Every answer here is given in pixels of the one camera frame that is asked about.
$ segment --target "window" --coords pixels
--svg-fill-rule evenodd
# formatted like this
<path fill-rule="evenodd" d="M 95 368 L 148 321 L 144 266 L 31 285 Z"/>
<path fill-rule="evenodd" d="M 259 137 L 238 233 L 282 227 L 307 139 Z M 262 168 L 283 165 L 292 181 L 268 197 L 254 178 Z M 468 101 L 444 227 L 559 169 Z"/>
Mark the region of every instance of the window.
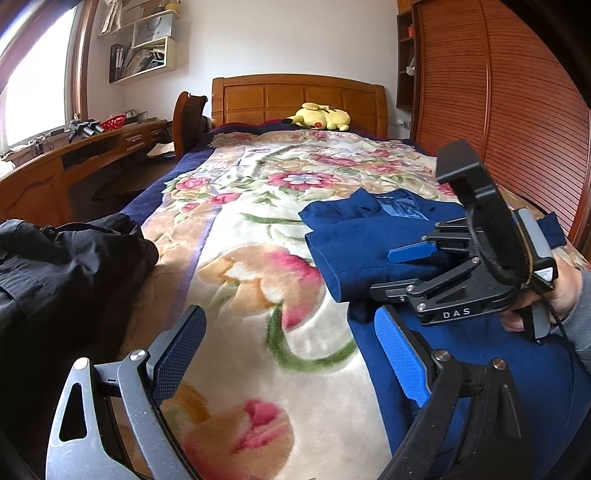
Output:
<path fill-rule="evenodd" d="M 67 11 L 43 34 L 0 95 L 0 144 L 4 147 L 62 127 L 69 120 L 66 61 L 75 12 L 75 8 Z"/>

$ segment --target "label sticker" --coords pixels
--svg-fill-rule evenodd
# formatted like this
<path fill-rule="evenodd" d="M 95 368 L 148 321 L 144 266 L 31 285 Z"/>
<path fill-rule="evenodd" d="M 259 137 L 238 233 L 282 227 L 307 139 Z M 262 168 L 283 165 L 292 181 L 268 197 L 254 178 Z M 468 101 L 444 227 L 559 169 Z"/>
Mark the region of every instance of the label sticker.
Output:
<path fill-rule="evenodd" d="M 552 281 L 553 270 L 554 269 L 552 267 L 548 267 L 548 268 L 542 268 L 541 270 L 536 270 L 534 273 L 546 281 Z"/>

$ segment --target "wardrobe door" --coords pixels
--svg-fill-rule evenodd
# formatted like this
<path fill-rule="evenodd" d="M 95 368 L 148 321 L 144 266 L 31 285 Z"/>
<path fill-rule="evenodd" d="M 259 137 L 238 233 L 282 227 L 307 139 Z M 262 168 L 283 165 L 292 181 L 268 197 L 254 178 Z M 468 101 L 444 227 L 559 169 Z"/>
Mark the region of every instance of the wardrobe door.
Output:
<path fill-rule="evenodd" d="M 420 104 L 416 142 L 431 155 L 464 138 L 481 153 L 487 106 L 486 31 L 475 0 L 416 5 Z"/>
<path fill-rule="evenodd" d="M 589 162 L 589 109 L 554 54 L 517 15 L 499 0 L 480 4 L 492 80 L 485 165 L 499 184 L 555 211 L 574 239 Z"/>

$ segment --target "hand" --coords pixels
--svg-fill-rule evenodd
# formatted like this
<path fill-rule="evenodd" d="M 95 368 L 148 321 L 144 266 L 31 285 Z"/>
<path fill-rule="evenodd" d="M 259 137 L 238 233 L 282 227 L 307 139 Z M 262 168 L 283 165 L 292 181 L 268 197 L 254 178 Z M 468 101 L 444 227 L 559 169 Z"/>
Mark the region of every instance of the hand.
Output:
<path fill-rule="evenodd" d="M 583 285 L 583 277 L 579 270 L 571 267 L 560 257 L 554 256 L 554 258 L 556 259 L 556 266 L 558 267 L 558 278 L 554 280 L 554 290 L 548 292 L 545 296 L 556 310 L 556 314 L 562 320 L 568 315 L 579 299 Z M 511 308 L 499 314 L 505 330 L 508 332 L 522 332 L 524 329 L 523 319 L 513 310 L 527 307 L 539 299 L 540 297 L 532 290 L 528 289 L 522 291 Z M 550 322 L 556 323 L 555 318 L 552 317 L 551 314 L 548 314 L 548 318 L 550 319 Z"/>

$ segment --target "yellow stuffed toy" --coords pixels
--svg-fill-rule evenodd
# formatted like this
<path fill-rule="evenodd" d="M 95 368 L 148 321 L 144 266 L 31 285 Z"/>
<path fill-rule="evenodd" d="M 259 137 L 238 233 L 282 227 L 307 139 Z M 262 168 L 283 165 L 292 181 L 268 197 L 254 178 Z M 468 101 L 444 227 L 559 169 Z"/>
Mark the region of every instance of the yellow stuffed toy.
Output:
<path fill-rule="evenodd" d="M 304 103 L 294 116 L 283 120 L 285 124 L 296 124 L 301 127 L 310 127 L 315 130 L 336 130 L 345 132 L 349 129 L 351 117 L 343 110 L 330 108 L 328 105 L 316 103 Z"/>

